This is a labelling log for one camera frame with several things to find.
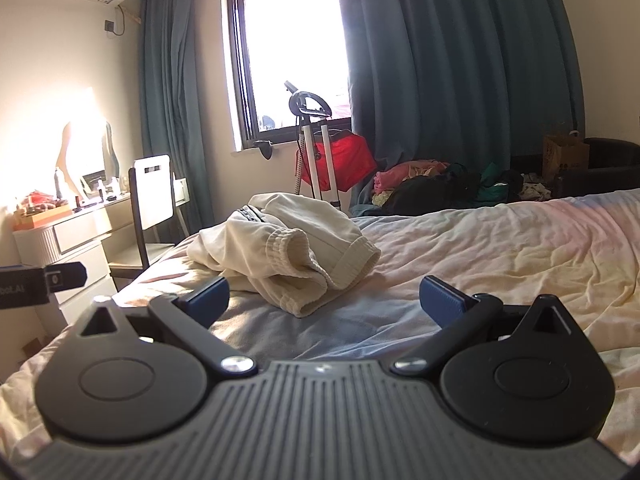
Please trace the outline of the cream white zip jacket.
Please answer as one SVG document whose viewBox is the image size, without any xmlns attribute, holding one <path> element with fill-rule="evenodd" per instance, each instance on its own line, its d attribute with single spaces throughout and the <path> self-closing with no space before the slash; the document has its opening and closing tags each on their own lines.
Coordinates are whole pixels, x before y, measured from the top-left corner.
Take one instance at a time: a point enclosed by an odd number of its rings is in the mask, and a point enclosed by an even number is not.
<svg viewBox="0 0 640 480">
<path fill-rule="evenodd" d="M 254 292 L 306 318 L 363 280 L 381 251 L 331 204 L 265 193 L 198 232 L 188 255 L 225 278 L 234 292 Z"/>
</svg>

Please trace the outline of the pile of clothes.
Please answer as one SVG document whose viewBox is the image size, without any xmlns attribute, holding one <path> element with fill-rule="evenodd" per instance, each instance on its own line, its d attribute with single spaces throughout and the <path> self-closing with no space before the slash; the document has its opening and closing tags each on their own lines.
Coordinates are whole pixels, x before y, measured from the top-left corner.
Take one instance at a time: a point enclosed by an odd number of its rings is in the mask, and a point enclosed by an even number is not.
<svg viewBox="0 0 640 480">
<path fill-rule="evenodd" d="M 371 205 L 379 214 L 422 216 L 445 209 L 472 209 L 514 203 L 545 202 L 552 197 L 536 174 L 502 170 L 491 164 L 476 172 L 454 162 L 414 160 L 379 172 Z"/>
</svg>

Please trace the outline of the white dresser with drawers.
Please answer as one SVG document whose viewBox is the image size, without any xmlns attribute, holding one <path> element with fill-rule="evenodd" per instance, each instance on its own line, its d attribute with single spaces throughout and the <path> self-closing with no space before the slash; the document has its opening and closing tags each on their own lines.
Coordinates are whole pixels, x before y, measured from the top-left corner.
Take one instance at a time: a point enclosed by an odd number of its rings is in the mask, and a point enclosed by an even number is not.
<svg viewBox="0 0 640 480">
<path fill-rule="evenodd" d="M 118 232 L 132 237 L 131 227 L 130 197 L 124 195 L 45 226 L 13 233 L 21 263 L 26 266 L 78 261 L 87 271 L 84 286 L 55 292 L 48 304 L 36 309 L 49 336 L 75 323 L 94 297 L 114 295 L 116 286 L 103 242 Z"/>
</svg>

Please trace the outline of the orange tray with items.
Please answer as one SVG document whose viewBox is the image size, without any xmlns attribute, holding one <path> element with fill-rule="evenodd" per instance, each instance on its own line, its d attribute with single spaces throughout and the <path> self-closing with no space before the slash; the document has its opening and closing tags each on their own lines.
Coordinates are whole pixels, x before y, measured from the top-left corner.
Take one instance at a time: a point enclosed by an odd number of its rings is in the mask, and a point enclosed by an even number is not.
<svg viewBox="0 0 640 480">
<path fill-rule="evenodd" d="M 64 198 L 34 191 L 16 205 L 13 229 L 14 231 L 37 229 L 55 220 L 69 217 L 72 213 L 72 207 Z"/>
</svg>

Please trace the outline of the pink white bed sheet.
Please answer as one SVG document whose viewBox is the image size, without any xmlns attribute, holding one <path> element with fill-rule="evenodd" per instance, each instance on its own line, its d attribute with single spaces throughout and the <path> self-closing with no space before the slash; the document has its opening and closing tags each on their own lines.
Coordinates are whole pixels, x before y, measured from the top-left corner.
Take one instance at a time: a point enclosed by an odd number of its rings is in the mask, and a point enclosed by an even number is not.
<svg viewBox="0 0 640 480">
<path fill-rule="evenodd" d="M 149 304 L 97 304 L 35 385 L 52 441 L 6 479 L 633 479 L 598 439 L 614 382 L 559 297 L 507 304 L 430 376 L 271 360 L 215 377 Z"/>
</svg>

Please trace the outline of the white back dark chair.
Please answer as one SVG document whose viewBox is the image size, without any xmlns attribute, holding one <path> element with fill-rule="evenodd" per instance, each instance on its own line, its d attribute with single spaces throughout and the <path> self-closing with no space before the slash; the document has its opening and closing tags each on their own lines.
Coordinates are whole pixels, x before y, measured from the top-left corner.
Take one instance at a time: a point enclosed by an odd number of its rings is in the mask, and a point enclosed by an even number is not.
<svg viewBox="0 0 640 480">
<path fill-rule="evenodd" d="M 108 262 L 111 277 L 119 280 L 134 280 L 174 247 L 145 240 L 146 231 L 174 218 L 176 212 L 170 157 L 137 159 L 128 170 L 128 180 L 136 244 L 121 250 Z"/>
</svg>

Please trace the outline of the vanity mirror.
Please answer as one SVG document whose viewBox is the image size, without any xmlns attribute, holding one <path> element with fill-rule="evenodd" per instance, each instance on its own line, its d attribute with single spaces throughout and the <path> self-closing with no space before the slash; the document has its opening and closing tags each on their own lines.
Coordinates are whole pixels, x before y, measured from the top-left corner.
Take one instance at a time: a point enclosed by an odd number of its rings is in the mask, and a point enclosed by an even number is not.
<svg viewBox="0 0 640 480">
<path fill-rule="evenodd" d="M 78 198 L 81 204 L 122 194 L 111 124 L 101 118 L 69 122 L 62 132 L 55 177 L 62 196 Z"/>
</svg>

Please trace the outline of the red bag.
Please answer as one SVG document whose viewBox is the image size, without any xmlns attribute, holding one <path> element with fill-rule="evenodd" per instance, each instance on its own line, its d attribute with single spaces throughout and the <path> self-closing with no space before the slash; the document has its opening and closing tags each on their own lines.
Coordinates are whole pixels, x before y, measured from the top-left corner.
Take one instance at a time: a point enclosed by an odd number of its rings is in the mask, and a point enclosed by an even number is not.
<svg viewBox="0 0 640 480">
<path fill-rule="evenodd" d="M 322 135 L 314 136 L 314 161 L 322 192 L 347 192 L 378 170 L 367 141 L 347 130 L 331 130 L 329 148 L 333 171 L 329 170 Z"/>
</svg>

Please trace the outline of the large teal curtain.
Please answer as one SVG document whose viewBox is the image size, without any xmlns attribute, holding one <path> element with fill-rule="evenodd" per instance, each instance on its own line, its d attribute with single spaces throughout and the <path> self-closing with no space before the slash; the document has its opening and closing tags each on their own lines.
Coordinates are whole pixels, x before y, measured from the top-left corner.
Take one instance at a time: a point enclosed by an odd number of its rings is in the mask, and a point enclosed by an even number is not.
<svg viewBox="0 0 640 480">
<path fill-rule="evenodd" d="M 501 169 L 582 131 L 563 0 L 340 0 L 352 128 L 378 169 L 415 159 Z"/>
</svg>

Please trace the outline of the dark framed window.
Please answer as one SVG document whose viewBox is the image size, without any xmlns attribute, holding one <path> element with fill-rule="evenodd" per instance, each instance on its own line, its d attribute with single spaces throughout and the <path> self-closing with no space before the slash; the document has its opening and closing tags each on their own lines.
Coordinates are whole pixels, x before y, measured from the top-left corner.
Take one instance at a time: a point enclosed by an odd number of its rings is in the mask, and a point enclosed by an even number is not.
<svg viewBox="0 0 640 480">
<path fill-rule="evenodd" d="M 318 94 L 349 129 L 348 63 L 338 0 L 227 0 L 232 91 L 242 148 L 296 139 L 292 84 Z"/>
</svg>

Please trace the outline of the teal curtain left of window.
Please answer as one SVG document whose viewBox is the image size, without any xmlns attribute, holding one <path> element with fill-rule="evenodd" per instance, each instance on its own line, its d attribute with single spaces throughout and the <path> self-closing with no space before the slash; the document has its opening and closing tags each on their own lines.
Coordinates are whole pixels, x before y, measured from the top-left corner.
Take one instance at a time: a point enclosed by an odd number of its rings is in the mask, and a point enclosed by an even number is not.
<svg viewBox="0 0 640 480">
<path fill-rule="evenodd" d="M 143 154 L 168 155 L 186 179 L 190 233 L 214 224 L 198 98 L 194 0 L 141 0 L 140 110 Z"/>
</svg>

